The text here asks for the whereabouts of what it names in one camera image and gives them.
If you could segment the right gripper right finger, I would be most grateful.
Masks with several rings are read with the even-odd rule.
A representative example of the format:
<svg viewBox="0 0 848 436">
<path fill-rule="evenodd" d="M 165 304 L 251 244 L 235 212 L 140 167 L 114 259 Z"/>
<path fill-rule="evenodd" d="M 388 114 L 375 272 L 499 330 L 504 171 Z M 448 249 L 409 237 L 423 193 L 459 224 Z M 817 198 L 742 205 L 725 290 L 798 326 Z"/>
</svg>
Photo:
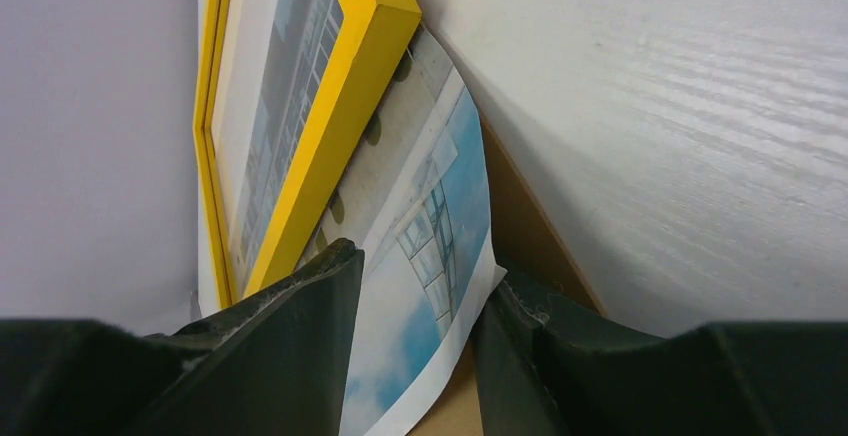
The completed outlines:
<svg viewBox="0 0 848 436">
<path fill-rule="evenodd" d="M 843 322 L 714 322 L 669 339 L 510 271 L 472 330 L 488 435 L 843 435 Z"/>
</svg>

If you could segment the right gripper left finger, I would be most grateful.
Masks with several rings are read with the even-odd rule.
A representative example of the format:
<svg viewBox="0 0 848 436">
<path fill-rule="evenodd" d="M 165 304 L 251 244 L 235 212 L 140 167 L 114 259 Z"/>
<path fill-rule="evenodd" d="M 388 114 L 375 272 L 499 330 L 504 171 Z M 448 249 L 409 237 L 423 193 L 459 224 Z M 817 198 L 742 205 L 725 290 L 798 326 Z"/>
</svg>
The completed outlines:
<svg viewBox="0 0 848 436">
<path fill-rule="evenodd" d="M 335 435 L 364 253 L 338 239 L 171 335 L 93 319 L 1 323 L 5 435 Z"/>
</svg>

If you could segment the brown fibreboard backing board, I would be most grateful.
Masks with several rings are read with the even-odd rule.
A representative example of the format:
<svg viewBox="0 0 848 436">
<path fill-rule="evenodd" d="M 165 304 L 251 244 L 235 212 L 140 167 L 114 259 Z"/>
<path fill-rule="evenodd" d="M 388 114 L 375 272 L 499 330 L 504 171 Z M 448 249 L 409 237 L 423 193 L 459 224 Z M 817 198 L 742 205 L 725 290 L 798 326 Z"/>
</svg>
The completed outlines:
<svg viewBox="0 0 848 436">
<path fill-rule="evenodd" d="M 519 268 L 602 316 L 597 295 L 486 117 L 481 118 L 496 260 Z M 467 342 L 445 389 L 412 435 L 482 435 L 474 349 Z"/>
</svg>

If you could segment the blue building photo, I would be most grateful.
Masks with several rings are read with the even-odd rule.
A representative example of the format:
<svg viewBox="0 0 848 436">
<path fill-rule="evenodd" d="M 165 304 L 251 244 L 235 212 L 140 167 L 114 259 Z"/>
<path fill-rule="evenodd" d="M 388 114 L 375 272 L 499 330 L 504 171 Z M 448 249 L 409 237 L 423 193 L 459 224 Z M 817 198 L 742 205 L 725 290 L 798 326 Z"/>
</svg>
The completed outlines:
<svg viewBox="0 0 848 436">
<path fill-rule="evenodd" d="M 481 122 L 421 20 L 295 269 L 364 253 L 338 435 L 404 435 L 445 389 L 502 279 Z"/>
</svg>

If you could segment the yellow wooden photo frame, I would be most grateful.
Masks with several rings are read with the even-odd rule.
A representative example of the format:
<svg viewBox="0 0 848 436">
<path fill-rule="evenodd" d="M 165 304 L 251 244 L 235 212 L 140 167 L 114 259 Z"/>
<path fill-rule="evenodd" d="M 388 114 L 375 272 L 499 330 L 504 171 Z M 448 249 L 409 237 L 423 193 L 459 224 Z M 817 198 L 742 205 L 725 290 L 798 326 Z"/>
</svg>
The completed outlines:
<svg viewBox="0 0 848 436">
<path fill-rule="evenodd" d="M 416 0 L 201 0 L 198 301 L 288 276 L 421 20 Z"/>
</svg>

